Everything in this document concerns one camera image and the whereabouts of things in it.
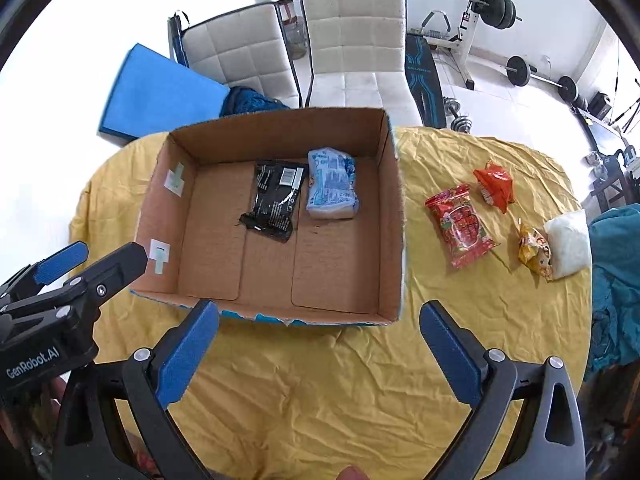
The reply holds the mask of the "short barbell on floor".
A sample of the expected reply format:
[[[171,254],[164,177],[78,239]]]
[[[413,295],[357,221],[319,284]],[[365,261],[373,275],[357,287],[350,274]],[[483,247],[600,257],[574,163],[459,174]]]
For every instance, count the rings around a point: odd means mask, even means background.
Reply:
[[[558,80],[552,80],[546,76],[541,76],[532,69],[524,58],[513,55],[506,61],[506,76],[514,87],[525,87],[529,84],[529,81],[535,79],[536,81],[543,82],[544,84],[550,84],[558,92],[560,99],[566,104],[575,104],[579,92],[578,87],[574,79],[570,76],[562,76]]]

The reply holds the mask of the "chrome dumbbell pair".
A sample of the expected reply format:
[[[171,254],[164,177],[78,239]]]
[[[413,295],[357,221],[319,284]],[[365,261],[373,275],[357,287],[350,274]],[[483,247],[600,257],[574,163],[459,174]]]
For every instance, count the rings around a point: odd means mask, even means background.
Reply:
[[[460,113],[461,104],[450,96],[445,96],[442,99],[442,106],[444,107],[445,114],[451,118],[449,127],[451,130],[470,133],[472,129],[472,120],[468,115]]]

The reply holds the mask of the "black snack packet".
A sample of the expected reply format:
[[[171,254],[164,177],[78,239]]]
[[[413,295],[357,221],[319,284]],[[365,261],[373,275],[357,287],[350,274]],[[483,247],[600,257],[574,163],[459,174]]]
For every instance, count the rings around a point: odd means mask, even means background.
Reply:
[[[248,230],[287,242],[293,233],[293,214],[308,171],[308,165],[300,162],[258,159],[250,210],[240,215],[240,222]]]

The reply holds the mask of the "red snack packet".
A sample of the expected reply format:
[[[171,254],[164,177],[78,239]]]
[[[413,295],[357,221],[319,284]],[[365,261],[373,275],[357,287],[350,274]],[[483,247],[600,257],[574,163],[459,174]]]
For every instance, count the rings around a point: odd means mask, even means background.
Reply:
[[[438,224],[454,268],[467,266],[498,246],[477,214],[467,183],[431,196],[425,207]]]

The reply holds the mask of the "yellow tablecloth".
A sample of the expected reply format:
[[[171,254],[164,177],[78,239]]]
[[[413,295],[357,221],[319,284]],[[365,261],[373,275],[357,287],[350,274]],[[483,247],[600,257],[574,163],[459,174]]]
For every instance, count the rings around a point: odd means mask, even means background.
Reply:
[[[284,326],[225,318],[171,413],[201,461],[237,479],[332,479],[356,465],[375,479],[420,479],[468,410],[452,394],[419,330],[440,301],[487,347],[512,359],[559,356],[574,385],[589,349],[591,274],[547,283],[518,262],[518,220],[578,208],[570,178],[521,144],[430,128],[398,134],[407,215],[407,295],[389,326]],[[501,244],[450,269],[425,200],[494,160],[509,169],[510,214],[482,208]]]

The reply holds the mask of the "light blue tissue pack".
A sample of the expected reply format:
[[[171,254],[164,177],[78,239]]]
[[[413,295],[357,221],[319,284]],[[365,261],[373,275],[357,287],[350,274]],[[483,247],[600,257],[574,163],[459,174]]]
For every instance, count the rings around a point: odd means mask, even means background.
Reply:
[[[306,211],[318,220],[349,220],[356,216],[356,164],[349,154],[334,148],[308,153],[309,192]]]

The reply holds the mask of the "open cardboard box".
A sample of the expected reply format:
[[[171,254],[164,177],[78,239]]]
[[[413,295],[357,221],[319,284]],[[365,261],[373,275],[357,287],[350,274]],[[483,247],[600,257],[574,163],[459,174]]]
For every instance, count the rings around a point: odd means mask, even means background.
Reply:
[[[313,217],[310,155],[333,148],[358,198],[352,218]],[[405,215],[396,141],[375,108],[276,110],[200,122],[166,136],[136,241],[132,290],[234,318],[387,325],[404,296]]]

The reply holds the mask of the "yellow panda snack packet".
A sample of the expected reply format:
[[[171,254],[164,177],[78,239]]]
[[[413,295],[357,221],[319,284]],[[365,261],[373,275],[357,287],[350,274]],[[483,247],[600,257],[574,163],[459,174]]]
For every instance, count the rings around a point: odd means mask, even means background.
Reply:
[[[551,258],[548,240],[536,228],[518,220],[518,260],[546,281],[551,281]]]

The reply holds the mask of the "white zip bag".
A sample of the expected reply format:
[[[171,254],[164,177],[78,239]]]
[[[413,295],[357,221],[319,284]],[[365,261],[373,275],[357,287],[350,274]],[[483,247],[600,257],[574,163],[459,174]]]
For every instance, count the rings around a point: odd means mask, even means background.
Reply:
[[[544,224],[544,232],[551,248],[551,266],[555,281],[590,268],[590,237],[583,209],[548,220]]]

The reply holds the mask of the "right white padded chair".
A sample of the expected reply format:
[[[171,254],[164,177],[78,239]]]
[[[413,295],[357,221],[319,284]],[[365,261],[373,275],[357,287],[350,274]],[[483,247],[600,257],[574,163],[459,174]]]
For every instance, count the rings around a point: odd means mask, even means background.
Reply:
[[[405,75],[406,0],[299,0],[309,41],[310,107],[371,107],[422,125]]]

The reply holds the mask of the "dark blue cloth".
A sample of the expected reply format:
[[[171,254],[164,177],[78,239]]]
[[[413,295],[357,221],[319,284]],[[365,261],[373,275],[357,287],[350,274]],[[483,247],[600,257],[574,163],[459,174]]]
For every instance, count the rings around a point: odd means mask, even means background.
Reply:
[[[221,105],[220,117],[288,110],[288,106],[278,99],[268,98],[258,91],[245,86],[232,87]]]

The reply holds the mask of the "orange snack packet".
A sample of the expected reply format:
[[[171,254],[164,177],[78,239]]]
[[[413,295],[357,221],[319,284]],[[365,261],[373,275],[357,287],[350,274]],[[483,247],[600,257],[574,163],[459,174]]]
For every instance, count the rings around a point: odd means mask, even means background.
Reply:
[[[506,168],[490,160],[484,168],[475,169],[473,174],[485,202],[505,214],[508,206],[515,202],[513,179]]]

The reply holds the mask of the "black blue weight bench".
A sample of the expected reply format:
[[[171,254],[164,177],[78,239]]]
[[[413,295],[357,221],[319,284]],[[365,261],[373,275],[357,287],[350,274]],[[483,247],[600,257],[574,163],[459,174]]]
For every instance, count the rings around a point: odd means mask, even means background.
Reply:
[[[423,36],[406,35],[405,75],[422,124],[427,127],[445,128],[442,86],[431,47]]]

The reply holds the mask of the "white barbell rack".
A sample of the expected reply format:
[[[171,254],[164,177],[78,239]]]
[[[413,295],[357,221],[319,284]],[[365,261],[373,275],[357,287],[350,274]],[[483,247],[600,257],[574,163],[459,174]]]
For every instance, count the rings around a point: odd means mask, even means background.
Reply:
[[[424,18],[419,34],[423,36],[428,45],[433,49],[442,49],[449,53],[454,61],[454,68],[459,72],[465,88],[468,90],[475,89],[475,81],[468,69],[468,61],[471,53],[472,43],[480,24],[480,14],[478,11],[484,6],[484,0],[466,0],[468,4],[460,18],[460,24],[457,30],[453,30],[448,15],[441,10],[434,10],[427,14]],[[446,36],[431,36],[426,31],[426,25],[435,15],[441,15],[445,19],[447,25]]]

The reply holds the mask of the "teal cloth pile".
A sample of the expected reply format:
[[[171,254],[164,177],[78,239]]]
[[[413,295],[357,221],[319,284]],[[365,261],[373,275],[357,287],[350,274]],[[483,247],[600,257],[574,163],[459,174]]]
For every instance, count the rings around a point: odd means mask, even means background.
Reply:
[[[592,321],[586,379],[639,359],[639,206],[600,214],[589,235]]]

